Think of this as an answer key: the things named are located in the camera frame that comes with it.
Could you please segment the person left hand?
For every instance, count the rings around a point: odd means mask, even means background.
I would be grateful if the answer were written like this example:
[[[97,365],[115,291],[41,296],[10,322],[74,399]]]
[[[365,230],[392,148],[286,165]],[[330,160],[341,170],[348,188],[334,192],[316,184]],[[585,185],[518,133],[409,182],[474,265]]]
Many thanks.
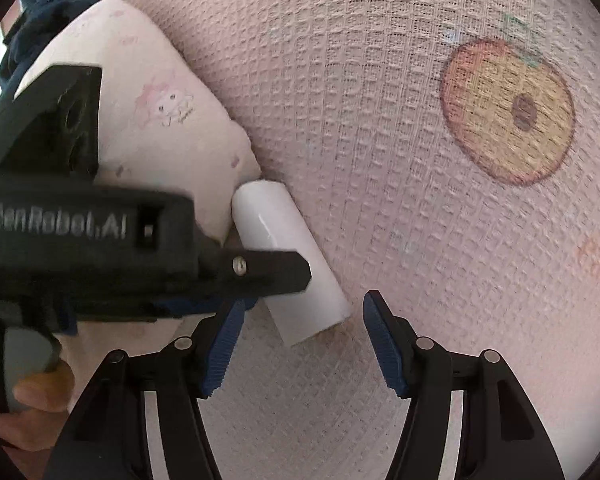
[[[42,479],[46,463],[69,416],[74,388],[70,366],[60,360],[49,373],[20,380],[12,389],[26,409],[0,413],[0,439],[4,451],[27,479]]]

